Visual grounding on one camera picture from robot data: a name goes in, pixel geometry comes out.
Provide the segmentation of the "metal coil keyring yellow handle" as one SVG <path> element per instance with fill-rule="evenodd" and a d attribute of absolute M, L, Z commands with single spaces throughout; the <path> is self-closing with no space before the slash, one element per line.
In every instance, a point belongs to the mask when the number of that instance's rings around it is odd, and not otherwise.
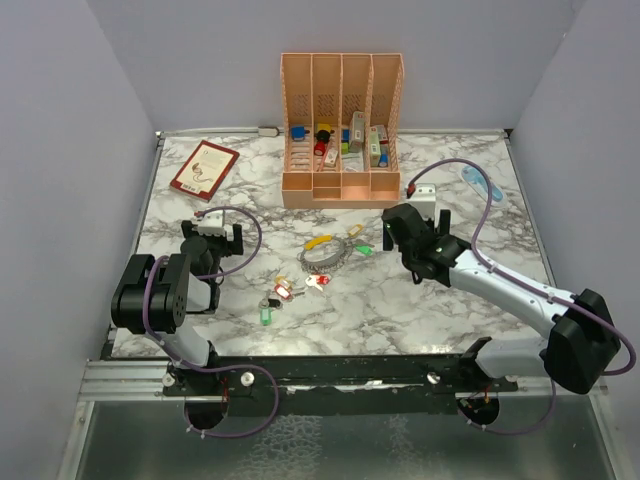
<path fill-rule="evenodd" d="M 306 273 L 327 274 L 341 268 L 351 252 L 351 244 L 344 238 L 324 235 L 306 242 L 298 254 L 298 261 Z"/>

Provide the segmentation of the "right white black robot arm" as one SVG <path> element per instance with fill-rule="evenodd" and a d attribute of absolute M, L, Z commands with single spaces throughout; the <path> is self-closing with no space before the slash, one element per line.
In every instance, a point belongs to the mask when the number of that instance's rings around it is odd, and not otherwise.
<path fill-rule="evenodd" d="M 619 352 L 621 341 L 605 299 L 535 282 L 485 258 L 450 234 L 450 213 L 425 220 L 408 203 L 384 210 L 383 247 L 398 249 L 414 283 L 424 280 L 476 295 L 535 331 L 527 339 L 476 341 L 463 355 L 461 383 L 481 391 L 495 378 L 547 376 L 564 389 L 588 393 Z"/>

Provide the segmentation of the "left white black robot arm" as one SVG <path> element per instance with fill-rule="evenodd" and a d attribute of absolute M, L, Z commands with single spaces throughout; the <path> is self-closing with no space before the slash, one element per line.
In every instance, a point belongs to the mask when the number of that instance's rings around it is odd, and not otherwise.
<path fill-rule="evenodd" d="M 157 262 L 150 254 L 130 257 L 111 301 L 118 328 L 145 335 L 171 350 L 186 372 L 186 382 L 206 395 L 220 385 L 215 349 L 187 322 L 189 314 L 213 314 L 221 294 L 221 260 L 244 254 L 242 226 L 225 226 L 219 214 L 181 223 L 184 240 L 177 254 Z"/>

